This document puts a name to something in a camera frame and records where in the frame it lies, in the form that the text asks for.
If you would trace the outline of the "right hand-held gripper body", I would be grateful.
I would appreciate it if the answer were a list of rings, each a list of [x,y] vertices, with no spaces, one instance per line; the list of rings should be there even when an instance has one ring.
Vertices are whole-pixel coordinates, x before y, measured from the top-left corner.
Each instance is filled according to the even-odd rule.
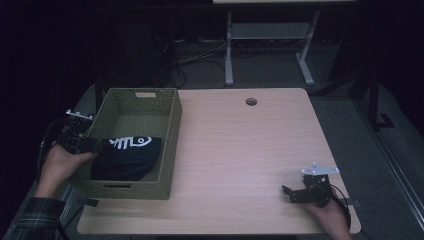
[[[309,203],[324,207],[334,196],[329,180],[330,174],[337,174],[340,170],[335,166],[327,166],[313,162],[309,167],[302,169],[302,182],[305,192],[295,198],[308,199]]]

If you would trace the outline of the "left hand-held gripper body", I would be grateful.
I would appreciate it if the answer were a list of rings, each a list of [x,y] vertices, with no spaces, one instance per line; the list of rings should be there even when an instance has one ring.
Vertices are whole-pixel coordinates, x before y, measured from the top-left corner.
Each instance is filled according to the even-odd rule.
[[[57,143],[71,154],[95,152],[97,140],[86,135],[93,123],[93,116],[85,116],[72,110],[67,110],[66,115]]]

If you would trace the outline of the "dark navy printed garment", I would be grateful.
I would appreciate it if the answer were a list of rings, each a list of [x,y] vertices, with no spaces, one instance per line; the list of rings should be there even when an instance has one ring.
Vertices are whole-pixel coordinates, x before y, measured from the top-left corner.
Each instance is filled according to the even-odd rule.
[[[138,181],[156,164],[162,139],[150,136],[103,139],[101,147],[91,166],[92,180]]]

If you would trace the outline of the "green woven basket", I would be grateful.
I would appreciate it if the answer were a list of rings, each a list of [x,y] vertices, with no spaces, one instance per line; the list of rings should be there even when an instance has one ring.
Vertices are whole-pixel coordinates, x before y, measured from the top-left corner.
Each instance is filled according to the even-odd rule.
[[[90,161],[71,177],[70,184],[89,198],[170,198],[182,106],[174,88],[111,88],[88,136],[97,140],[129,136],[157,137],[161,150],[153,168],[138,181],[91,178]]]

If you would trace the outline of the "person's left hand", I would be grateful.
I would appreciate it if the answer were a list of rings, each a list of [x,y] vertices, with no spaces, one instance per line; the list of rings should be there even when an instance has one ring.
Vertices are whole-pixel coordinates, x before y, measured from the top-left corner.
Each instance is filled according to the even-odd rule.
[[[97,156],[97,153],[92,152],[71,154],[61,145],[55,144],[46,156],[34,196],[57,199],[67,179],[83,163],[93,160]]]

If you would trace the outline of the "person's right hand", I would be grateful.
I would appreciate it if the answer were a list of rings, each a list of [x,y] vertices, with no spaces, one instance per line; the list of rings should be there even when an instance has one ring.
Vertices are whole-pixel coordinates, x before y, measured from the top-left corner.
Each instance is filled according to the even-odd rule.
[[[301,204],[301,207],[313,216],[332,240],[353,240],[343,211],[334,200],[322,208],[312,203]]]

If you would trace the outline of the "black metal stand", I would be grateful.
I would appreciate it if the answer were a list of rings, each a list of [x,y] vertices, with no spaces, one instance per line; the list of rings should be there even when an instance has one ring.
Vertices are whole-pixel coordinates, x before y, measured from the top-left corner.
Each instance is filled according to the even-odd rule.
[[[379,79],[370,68],[361,68],[353,73],[354,81],[349,90],[349,97],[359,101],[368,95],[366,116],[375,131],[382,128],[394,128],[395,125],[386,113],[380,113],[379,107]]]

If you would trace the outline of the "white metal rack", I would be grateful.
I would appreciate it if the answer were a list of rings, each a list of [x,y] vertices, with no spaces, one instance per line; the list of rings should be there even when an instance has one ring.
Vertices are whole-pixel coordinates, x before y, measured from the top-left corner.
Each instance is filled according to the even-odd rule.
[[[215,7],[228,7],[226,50],[224,56],[225,85],[234,84],[232,44],[243,40],[301,40],[303,47],[295,53],[296,61],[307,86],[315,84],[307,64],[307,54],[325,7],[355,3],[356,0],[212,0]],[[236,22],[234,13],[242,8],[252,11],[310,11],[304,21]]]

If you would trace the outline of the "metal floor rail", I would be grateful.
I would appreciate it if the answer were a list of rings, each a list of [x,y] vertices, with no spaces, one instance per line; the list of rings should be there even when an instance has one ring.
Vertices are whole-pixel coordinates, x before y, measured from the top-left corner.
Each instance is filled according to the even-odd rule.
[[[60,217],[55,240],[70,240],[67,229],[83,210],[83,196],[75,187],[67,185],[62,191],[61,200],[65,202],[65,208]]]
[[[424,202],[420,199],[419,195],[411,185],[409,179],[405,175],[403,169],[397,162],[396,155],[390,149],[388,142],[382,135],[382,129],[389,129],[391,127],[388,120],[383,123],[373,123],[368,116],[368,110],[364,107],[361,102],[354,103],[359,115],[365,122],[365,125],[371,132],[374,141],[381,153],[384,156],[389,172],[392,175],[393,180],[398,185],[399,191],[403,195],[410,211],[416,219],[418,225],[424,232]]]

